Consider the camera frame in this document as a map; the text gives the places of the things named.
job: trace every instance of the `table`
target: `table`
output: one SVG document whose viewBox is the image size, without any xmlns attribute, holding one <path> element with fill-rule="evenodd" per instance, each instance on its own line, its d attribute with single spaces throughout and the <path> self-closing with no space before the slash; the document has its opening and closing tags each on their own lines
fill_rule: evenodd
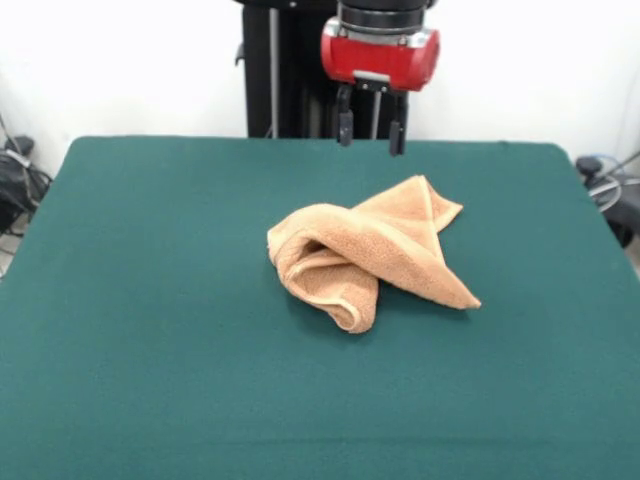
<svg viewBox="0 0 640 480">
<path fill-rule="evenodd" d="M 267 229 L 413 174 L 484 305 L 347 335 Z M 639 294 L 552 145 L 80 139 L 0 285 L 0 479 L 635 480 Z"/>
</svg>

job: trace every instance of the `towel fold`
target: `towel fold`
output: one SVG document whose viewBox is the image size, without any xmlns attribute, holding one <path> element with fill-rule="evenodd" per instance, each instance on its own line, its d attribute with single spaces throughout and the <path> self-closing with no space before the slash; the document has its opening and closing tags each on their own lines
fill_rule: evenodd
<svg viewBox="0 0 640 480">
<path fill-rule="evenodd" d="M 269 258 L 291 294 L 349 333 L 372 327 L 378 279 L 442 305 L 478 308 L 438 240 L 461 210 L 415 176 L 352 209 L 318 204 L 292 213 L 269 230 Z"/>
</svg>

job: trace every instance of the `black cable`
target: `black cable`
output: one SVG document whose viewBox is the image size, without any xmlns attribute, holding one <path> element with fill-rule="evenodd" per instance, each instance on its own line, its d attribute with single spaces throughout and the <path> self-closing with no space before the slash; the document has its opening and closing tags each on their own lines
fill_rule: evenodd
<svg viewBox="0 0 640 480">
<path fill-rule="evenodd" d="M 634 162 L 635 160 L 640 158 L 640 151 L 634 153 L 633 155 L 631 155 L 629 158 L 627 158 L 624 162 L 619 163 L 618 165 L 615 165 L 613 167 L 611 167 L 609 170 L 607 170 L 606 172 L 598 175 L 598 177 L 600 178 L 605 178 L 607 175 L 611 175 L 612 173 L 617 172 L 618 170 L 620 170 L 621 168 L 626 167 L 627 165 L 629 165 L 631 162 Z"/>
</svg>

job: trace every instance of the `orange towel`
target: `orange towel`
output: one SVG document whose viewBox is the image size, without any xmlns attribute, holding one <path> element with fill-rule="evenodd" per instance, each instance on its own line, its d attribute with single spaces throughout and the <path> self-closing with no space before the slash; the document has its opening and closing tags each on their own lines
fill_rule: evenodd
<svg viewBox="0 0 640 480">
<path fill-rule="evenodd" d="M 478 308 L 438 240 L 461 210 L 416 176 L 351 210 L 319 204 L 292 213 L 269 230 L 269 258 L 291 294 L 349 333 L 373 325 L 378 278 L 442 305 Z"/>
</svg>

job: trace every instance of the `white wall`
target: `white wall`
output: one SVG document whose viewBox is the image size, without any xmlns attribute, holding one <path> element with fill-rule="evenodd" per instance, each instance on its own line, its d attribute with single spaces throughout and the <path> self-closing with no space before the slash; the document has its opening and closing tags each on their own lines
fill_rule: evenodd
<svg viewBox="0 0 640 480">
<path fill-rule="evenodd" d="M 48 170 L 81 135 L 246 134 L 231 0 L 0 6 L 0 109 Z M 572 156 L 640 147 L 637 2 L 442 0 L 428 18 L 443 51 L 412 96 L 412 138 L 548 141 Z"/>
</svg>

